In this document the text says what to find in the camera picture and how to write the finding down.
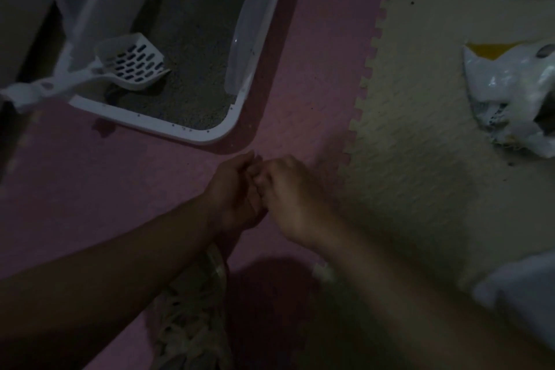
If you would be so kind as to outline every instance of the beige foam mat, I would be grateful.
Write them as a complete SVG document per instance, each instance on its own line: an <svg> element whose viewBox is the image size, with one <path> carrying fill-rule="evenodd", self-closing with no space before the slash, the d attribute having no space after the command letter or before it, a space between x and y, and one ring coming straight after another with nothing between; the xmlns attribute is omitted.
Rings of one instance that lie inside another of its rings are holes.
<svg viewBox="0 0 555 370"><path fill-rule="evenodd" d="M508 261L555 246L555 161L495 149L469 110L461 46L555 34L555 0L390 0L345 151L343 206L443 279L469 286ZM368 368L379 330L342 283L325 284L301 368Z"/></svg>

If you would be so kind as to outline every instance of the white plastic bag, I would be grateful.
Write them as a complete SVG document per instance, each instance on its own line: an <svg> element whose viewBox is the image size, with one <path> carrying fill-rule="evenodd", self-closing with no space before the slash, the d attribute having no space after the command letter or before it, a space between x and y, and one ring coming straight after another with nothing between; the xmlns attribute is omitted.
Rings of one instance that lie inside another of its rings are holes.
<svg viewBox="0 0 555 370"><path fill-rule="evenodd" d="M472 111L492 141L555 156L555 39L463 48Z"/></svg>

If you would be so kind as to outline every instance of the white litter box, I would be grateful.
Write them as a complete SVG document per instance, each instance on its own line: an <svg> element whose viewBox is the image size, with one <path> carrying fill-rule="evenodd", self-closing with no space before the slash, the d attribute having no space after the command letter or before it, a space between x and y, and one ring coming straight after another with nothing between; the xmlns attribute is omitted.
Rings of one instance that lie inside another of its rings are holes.
<svg viewBox="0 0 555 370"><path fill-rule="evenodd" d="M144 1L57 0L67 42L54 73L85 66L92 60L93 47L98 41L128 33ZM277 1L244 0L227 59L224 88L221 89L236 99L223 121L213 128L193 129L81 95L73 95L69 103L108 120L154 134L200 145L215 142L227 135L239 119Z"/></svg>

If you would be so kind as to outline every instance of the shoe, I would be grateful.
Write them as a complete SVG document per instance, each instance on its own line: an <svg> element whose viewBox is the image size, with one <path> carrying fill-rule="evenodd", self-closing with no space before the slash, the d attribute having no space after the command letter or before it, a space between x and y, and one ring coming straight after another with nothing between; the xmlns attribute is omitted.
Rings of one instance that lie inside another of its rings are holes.
<svg viewBox="0 0 555 370"><path fill-rule="evenodd" d="M225 332L226 269L209 246L154 301L160 331L151 370L232 370Z"/></svg>

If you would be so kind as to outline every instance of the white litter scoop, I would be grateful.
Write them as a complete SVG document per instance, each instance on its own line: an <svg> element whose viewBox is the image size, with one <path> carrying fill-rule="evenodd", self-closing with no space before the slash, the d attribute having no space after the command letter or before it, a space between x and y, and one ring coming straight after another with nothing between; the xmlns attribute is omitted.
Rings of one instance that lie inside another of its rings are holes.
<svg viewBox="0 0 555 370"><path fill-rule="evenodd" d="M84 69L30 84L18 82L0 90L0 95L24 112L45 98L69 93L86 82L110 81L126 90L141 91L169 72L163 54L141 33L103 40L94 47L94 53L95 60Z"/></svg>

